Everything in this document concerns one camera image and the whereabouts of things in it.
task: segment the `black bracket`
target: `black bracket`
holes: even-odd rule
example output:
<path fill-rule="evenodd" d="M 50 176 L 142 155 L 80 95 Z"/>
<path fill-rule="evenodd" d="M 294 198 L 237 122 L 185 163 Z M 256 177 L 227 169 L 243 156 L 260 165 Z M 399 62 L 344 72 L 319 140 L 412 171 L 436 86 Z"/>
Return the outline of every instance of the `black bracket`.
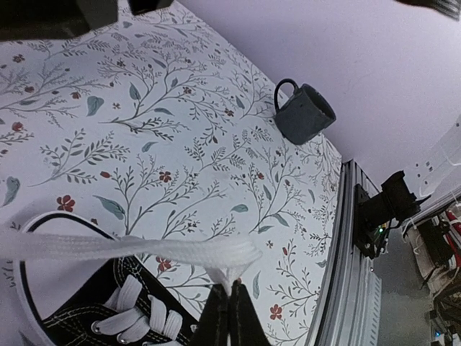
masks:
<path fill-rule="evenodd" d="M 399 223 L 416 215 L 425 200 L 416 200 L 403 178 L 405 173 L 394 173 L 382 185 L 382 192 L 370 197 L 364 188 L 355 186 L 354 202 L 354 244 L 364 256 L 375 258 L 381 253 L 386 239 L 383 226 L 394 218 Z"/>

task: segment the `white plastic part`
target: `white plastic part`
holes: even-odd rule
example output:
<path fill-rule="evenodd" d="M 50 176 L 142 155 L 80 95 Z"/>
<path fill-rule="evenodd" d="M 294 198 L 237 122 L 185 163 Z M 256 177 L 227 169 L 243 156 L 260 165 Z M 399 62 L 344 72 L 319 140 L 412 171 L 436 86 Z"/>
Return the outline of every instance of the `white plastic part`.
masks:
<path fill-rule="evenodd" d="M 424 158 L 404 169 L 404 180 L 410 192 L 425 198 L 460 165 L 461 115 Z"/>

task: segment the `mug handle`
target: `mug handle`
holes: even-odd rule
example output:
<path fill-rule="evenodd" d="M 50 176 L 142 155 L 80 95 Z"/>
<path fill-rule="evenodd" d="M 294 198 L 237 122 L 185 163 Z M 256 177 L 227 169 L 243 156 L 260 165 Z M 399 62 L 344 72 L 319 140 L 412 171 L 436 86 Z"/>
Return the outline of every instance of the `mug handle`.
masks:
<path fill-rule="evenodd" d="M 280 110 L 279 108 L 279 89 L 280 87 L 285 84 L 285 83 L 290 83 L 291 85 L 293 85 L 293 87 L 295 88 L 295 90 L 293 91 L 293 94 L 296 92 L 296 90 L 299 89 L 299 87 L 297 86 L 296 82 L 293 81 L 292 79 L 290 78 L 285 78 L 285 79 L 282 79 L 278 84 L 277 86 L 275 87 L 275 92 L 274 92 L 274 106 L 275 106 L 275 111 L 278 112 Z"/>

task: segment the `sneaker eyelet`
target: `sneaker eyelet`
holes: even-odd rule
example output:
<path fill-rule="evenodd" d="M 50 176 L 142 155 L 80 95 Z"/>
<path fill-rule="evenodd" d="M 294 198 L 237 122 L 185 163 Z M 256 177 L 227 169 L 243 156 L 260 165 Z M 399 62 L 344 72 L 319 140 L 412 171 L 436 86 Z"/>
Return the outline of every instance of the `sneaker eyelet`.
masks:
<path fill-rule="evenodd" d="M 122 334 L 117 335 L 117 342 L 121 345 L 128 345 L 128 341 L 125 339 L 122 339 Z"/>
<path fill-rule="evenodd" d="M 97 326 L 99 322 L 100 321 L 94 321 L 93 323 L 91 323 L 91 331 L 95 333 L 96 335 L 101 334 L 101 330 L 99 330 L 99 327 Z"/>

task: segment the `metal frame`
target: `metal frame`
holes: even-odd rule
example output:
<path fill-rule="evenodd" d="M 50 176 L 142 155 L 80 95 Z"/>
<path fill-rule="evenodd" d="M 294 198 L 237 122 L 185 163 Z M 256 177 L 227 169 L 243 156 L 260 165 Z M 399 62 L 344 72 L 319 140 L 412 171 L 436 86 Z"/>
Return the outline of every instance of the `metal frame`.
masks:
<path fill-rule="evenodd" d="M 343 164 L 328 264 L 305 346 L 375 345 L 377 339 L 380 280 L 372 273 L 372 260 L 352 245 L 356 184 L 370 196 L 378 193 L 354 161 Z"/>

